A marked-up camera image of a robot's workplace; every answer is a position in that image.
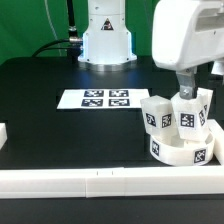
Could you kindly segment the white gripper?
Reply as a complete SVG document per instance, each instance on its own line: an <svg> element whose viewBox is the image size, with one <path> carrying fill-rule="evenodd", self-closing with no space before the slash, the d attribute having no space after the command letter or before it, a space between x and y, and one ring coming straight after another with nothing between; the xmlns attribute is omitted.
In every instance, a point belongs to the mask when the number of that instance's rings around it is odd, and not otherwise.
<svg viewBox="0 0 224 224"><path fill-rule="evenodd" d="M177 71L182 99L195 99L191 67L224 57L224 0L160 0L154 11L152 57L159 68Z"/></svg>

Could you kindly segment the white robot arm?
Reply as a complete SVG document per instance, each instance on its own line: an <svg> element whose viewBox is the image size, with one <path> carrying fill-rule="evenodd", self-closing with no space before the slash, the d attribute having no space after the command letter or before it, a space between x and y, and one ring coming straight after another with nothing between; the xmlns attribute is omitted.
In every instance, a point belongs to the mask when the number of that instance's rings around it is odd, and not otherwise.
<svg viewBox="0 0 224 224"><path fill-rule="evenodd" d="M89 25L79 63L115 71L137 56L125 25L125 0L88 0ZM196 96L195 74L211 62L224 76L224 0L159 0L152 26L152 58L157 67L176 72L180 97Z"/></svg>

